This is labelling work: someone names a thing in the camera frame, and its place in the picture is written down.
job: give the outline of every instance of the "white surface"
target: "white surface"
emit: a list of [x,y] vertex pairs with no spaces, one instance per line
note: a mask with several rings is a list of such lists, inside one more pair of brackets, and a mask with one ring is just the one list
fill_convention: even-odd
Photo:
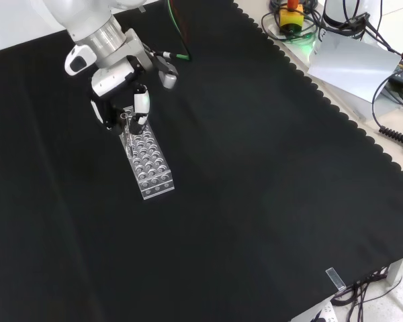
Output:
[[327,33],[308,74],[371,102],[379,84],[394,72],[399,62],[399,55]]
[[385,15],[379,32],[391,47],[403,52],[403,9]]
[[332,297],[333,296],[315,305],[314,307],[311,307],[310,309],[298,315],[297,317],[294,317],[290,322],[310,322],[321,310],[325,308],[325,306],[327,306]]
[[0,0],[0,50],[63,29],[45,9],[42,0]]

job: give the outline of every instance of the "connector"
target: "connector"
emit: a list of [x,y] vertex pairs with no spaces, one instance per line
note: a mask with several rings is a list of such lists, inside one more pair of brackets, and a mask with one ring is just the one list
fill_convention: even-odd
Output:
[[403,143],[403,134],[402,133],[389,129],[385,126],[381,126],[379,128],[379,132],[384,134],[385,136],[388,136],[389,138],[392,138],[396,141]]

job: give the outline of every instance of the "power strip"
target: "power strip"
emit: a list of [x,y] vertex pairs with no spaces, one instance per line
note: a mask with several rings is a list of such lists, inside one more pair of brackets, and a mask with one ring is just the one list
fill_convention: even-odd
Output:
[[324,319],[326,322],[338,322],[331,302],[328,302],[327,305],[322,309],[318,321],[321,322],[321,319]]

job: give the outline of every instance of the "table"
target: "table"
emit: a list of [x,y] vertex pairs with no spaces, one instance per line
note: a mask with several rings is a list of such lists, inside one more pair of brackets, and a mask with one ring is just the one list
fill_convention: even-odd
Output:
[[[268,1],[266,0],[234,0],[234,2],[237,3],[238,6],[246,14],[248,14],[250,18],[254,19],[255,23],[259,25],[261,25],[262,16],[269,10]],[[304,59],[305,57],[300,51],[297,50],[293,52],[293,46],[287,47],[281,42],[276,42],[275,44],[277,44],[281,50],[285,52],[286,56],[288,56],[291,60],[291,63],[295,64],[298,69],[302,70],[307,75],[308,61]],[[319,89],[324,93],[325,97],[328,97],[333,104],[339,106],[341,111],[349,116],[350,120],[358,124],[358,127],[364,129],[367,135],[372,137],[376,144],[379,144],[384,149],[384,152],[392,157],[392,161],[398,163],[403,170],[403,146],[397,144],[389,138],[386,138],[383,135],[378,134],[378,127],[374,120],[361,120],[355,114],[353,106],[350,105],[351,103],[367,105],[367,102],[362,102],[360,98],[354,97],[348,93],[344,93],[342,90],[335,89],[310,75],[307,76],[311,77],[313,82],[319,86]],[[386,109],[390,111],[378,117],[381,124],[403,133],[403,108],[400,108],[398,104],[389,102],[385,98],[382,98],[382,96],[379,96],[377,104],[379,104],[379,101],[382,101],[381,105],[387,105]],[[403,259],[393,263],[390,266],[390,273],[388,274],[387,281],[390,285],[394,285],[400,280],[402,275]],[[331,300],[331,297],[294,318],[292,322],[307,322],[312,320],[316,314],[329,302],[329,300]]]

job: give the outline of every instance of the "white table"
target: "white table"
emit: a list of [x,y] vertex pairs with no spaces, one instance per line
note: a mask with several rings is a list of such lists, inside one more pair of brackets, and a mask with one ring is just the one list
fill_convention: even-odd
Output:
[[[44,8],[42,8],[41,0],[20,0],[13,2],[13,4],[9,4],[8,2],[4,4],[4,2],[0,1],[0,49],[62,30],[62,27],[51,18]],[[269,10],[269,0],[234,0],[234,2],[259,25],[261,25],[261,17]],[[395,6],[396,3],[393,1],[386,3],[384,13],[396,10]],[[396,34],[391,31],[388,24],[391,27],[396,24],[392,19],[392,15],[389,16],[388,19],[384,19],[381,33],[384,35],[390,32],[386,34],[386,39],[390,41],[391,38],[394,38],[395,41],[390,41],[391,45],[397,48],[397,50],[403,51],[403,45],[397,47]],[[277,45],[279,45],[285,52],[285,55],[291,59],[291,62],[294,63],[298,69],[305,72],[305,74],[307,73],[307,63],[302,62],[302,60],[298,58],[298,54],[294,54],[280,42]],[[324,96],[332,101],[332,104],[339,106],[340,110],[349,116],[349,119],[355,121],[361,129],[364,129],[367,135],[372,137],[375,142],[384,149],[384,152],[392,157],[393,162],[401,165],[403,170],[403,146],[378,134],[378,127],[373,120],[361,121],[353,112],[354,108],[352,105],[360,104],[360,99],[343,96],[340,91],[336,91],[328,85],[326,86],[322,81],[316,79],[313,79],[313,81],[319,86],[319,89],[324,92]],[[397,106],[395,106],[395,108],[396,109],[393,111],[379,117],[379,120],[386,127],[403,132],[403,108],[398,108]],[[390,272],[391,274],[388,276],[388,281],[390,284],[394,284],[403,274],[403,260],[392,264]],[[293,319],[292,322],[311,321],[329,300],[330,298],[312,307]]]

